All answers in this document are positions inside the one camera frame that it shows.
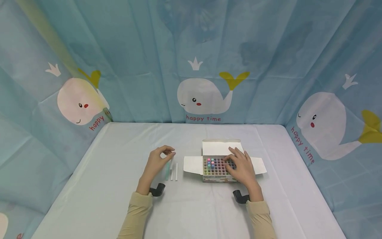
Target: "beige sleeve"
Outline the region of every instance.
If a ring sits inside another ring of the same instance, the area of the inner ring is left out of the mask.
[[[255,239],[276,239],[270,218],[269,207],[265,201],[247,201],[247,211],[252,221]]]
[[[117,239],[142,239],[146,218],[152,207],[152,195],[137,192],[131,195],[129,210]]]

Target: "open cardboard box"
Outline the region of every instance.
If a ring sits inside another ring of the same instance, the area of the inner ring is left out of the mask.
[[[229,151],[229,147],[238,148],[241,152],[244,152],[240,140],[203,140],[203,156],[185,156],[183,171],[202,175],[203,182],[237,182],[237,180],[230,174],[212,175],[205,173],[204,171],[204,162],[207,159],[222,159],[225,156],[230,155],[231,151]],[[251,161],[256,174],[263,174],[267,172],[261,158],[251,157]]]

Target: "white crown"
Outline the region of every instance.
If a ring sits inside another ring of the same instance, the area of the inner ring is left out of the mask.
[[[357,74],[350,77],[348,74],[345,74],[346,81],[345,81],[345,84],[343,84],[342,88],[347,89],[347,88],[351,87],[352,85],[357,85],[358,82],[355,82],[355,81],[353,82],[354,77],[356,77],[356,75]]]
[[[197,62],[197,59],[196,59],[196,57],[195,57],[195,59],[194,59],[194,62],[192,62],[192,61],[188,61],[188,63],[190,63],[190,65],[192,66],[192,70],[199,70],[199,67],[200,67],[200,65],[203,63],[203,62]]]
[[[61,75],[61,72],[60,70],[58,69],[58,65],[56,64],[56,67],[54,67],[52,64],[50,64],[48,62],[49,66],[50,66],[50,69],[48,70],[45,70],[46,72],[49,72],[49,73],[52,73],[53,75],[55,76],[60,76]]]

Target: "curtain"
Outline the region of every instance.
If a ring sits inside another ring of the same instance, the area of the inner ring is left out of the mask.
[[[0,0],[5,238],[31,237],[110,121],[282,124],[347,238],[381,237],[381,9]]]

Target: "yellow whale tail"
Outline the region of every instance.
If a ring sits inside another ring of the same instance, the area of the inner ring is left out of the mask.
[[[96,89],[98,89],[99,78],[101,78],[101,72],[99,70],[95,70],[92,72],[90,76],[88,76],[83,70],[78,68],[78,71],[81,72],[93,85]]]
[[[236,79],[229,73],[229,72],[220,72],[219,75],[225,81],[227,81],[227,84],[230,88],[230,91],[233,91],[233,89],[236,88],[243,80],[245,80],[249,76],[250,72],[243,72]]]
[[[382,133],[380,131],[381,119],[368,110],[362,111],[362,117],[365,126],[358,141],[361,143],[382,143]]]

